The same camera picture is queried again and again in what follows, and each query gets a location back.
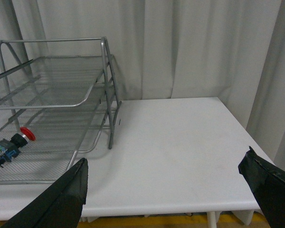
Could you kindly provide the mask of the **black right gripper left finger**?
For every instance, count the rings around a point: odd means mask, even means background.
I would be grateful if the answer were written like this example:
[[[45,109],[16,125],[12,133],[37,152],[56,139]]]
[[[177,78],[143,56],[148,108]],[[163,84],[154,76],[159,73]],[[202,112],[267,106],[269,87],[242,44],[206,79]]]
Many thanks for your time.
[[[88,161],[80,159],[23,210],[6,228],[76,228],[86,204]]]

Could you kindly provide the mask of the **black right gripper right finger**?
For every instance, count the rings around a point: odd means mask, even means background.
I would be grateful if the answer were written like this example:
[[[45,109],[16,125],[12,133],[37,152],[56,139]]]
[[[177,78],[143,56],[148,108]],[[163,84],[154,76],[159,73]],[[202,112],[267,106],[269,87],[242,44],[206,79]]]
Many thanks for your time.
[[[252,147],[238,165],[272,228],[285,228],[285,171],[256,154]]]

